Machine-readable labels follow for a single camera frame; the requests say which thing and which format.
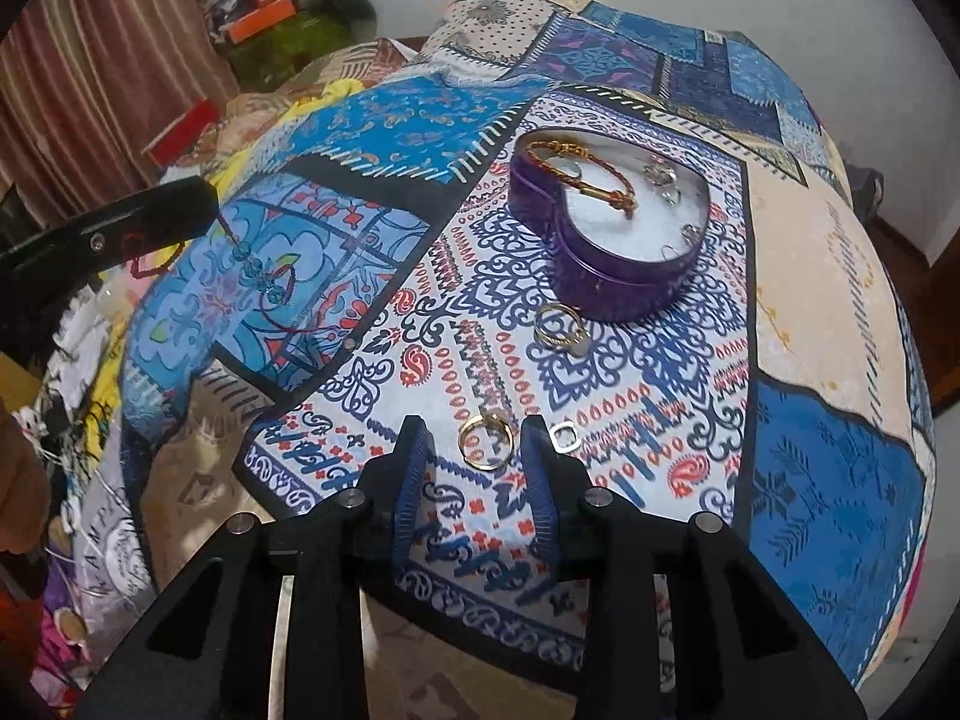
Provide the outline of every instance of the red striped curtain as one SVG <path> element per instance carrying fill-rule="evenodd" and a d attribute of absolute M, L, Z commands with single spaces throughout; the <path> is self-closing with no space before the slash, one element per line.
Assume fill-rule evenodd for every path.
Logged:
<path fill-rule="evenodd" d="M 57 224 L 150 187 L 143 148 L 237 92 L 198 0 L 31 0 L 0 44 L 0 196 Z"/>

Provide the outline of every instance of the hand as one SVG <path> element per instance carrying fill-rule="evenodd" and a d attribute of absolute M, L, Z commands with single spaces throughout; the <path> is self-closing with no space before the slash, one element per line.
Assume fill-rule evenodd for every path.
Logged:
<path fill-rule="evenodd" d="M 37 546 L 49 509 L 43 464 L 0 402 L 0 552 L 22 555 Z"/>

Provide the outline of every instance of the patchwork quilt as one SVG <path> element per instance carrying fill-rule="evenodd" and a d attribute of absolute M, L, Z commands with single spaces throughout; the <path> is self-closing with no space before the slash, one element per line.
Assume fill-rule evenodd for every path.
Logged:
<path fill-rule="evenodd" d="M 710 191 L 676 302 L 589 322 L 582 359 L 534 338 L 547 252 L 506 203 L 514 143 L 544 127 L 651 149 Z M 124 486 L 160 584 L 189 557 L 160 536 L 182 512 L 219 517 L 250 495 L 273 517 L 307 512 L 418 413 L 438 457 L 409 560 L 386 608 L 370 602 L 392 632 L 368 646 L 400 683 L 433 662 L 400 690 L 408 709 L 429 694 L 438 717 L 549 716 L 568 699 L 487 664 L 569 691 L 587 586 L 531 550 L 522 453 L 493 473 L 461 459 L 459 425 L 496 408 L 515 428 L 572 420 L 594 484 L 646 512 L 731 523 L 855 685 L 883 658 L 929 522 L 928 394 L 832 140 L 743 36 L 592 0 L 458 0 L 412 63 L 267 133 L 233 186 L 235 241 L 214 225 L 192 242 L 128 332 Z M 229 447 L 220 471 L 158 496 L 176 447 L 202 434 Z M 669 712 L 665 586 L 658 605 Z"/>

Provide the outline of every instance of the metal screw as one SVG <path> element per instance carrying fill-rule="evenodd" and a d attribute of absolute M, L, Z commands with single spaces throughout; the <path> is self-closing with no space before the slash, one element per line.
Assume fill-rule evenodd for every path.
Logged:
<path fill-rule="evenodd" d="M 227 530 L 234 534 L 234 536 L 240 536 L 242 533 L 246 533 L 250 528 L 256 525 L 256 516 L 250 512 L 238 512 L 234 514 L 229 520 L 227 520 Z"/>
<path fill-rule="evenodd" d="M 363 502 L 366 501 L 366 495 L 363 495 L 363 490 L 359 488 L 347 488 L 342 493 L 337 495 L 337 503 L 339 503 L 344 509 L 356 509 L 358 506 L 363 506 Z"/>
<path fill-rule="evenodd" d="M 603 509 L 613 503 L 613 493 L 606 488 L 590 488 L 584 493 L 584 501 L 597 509 Z"/>
<path fill-rule="evenodd" d="M 693 524 L 704 533 L 720 533 L 723 528 L 723 520 L 713 512 L 700 512 L 693 518 Z"/>

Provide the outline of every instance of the orange box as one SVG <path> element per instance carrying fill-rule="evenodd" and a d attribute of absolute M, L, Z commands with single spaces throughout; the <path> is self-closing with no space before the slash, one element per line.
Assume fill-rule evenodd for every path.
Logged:
<path fill-rule="evenodd" d="M 256 33 L 295 15 L 296 6 L 293 0 L 275 0 L 230 23 L 227 26 L 227 34 L 234 44 L 243 43 Z"/>

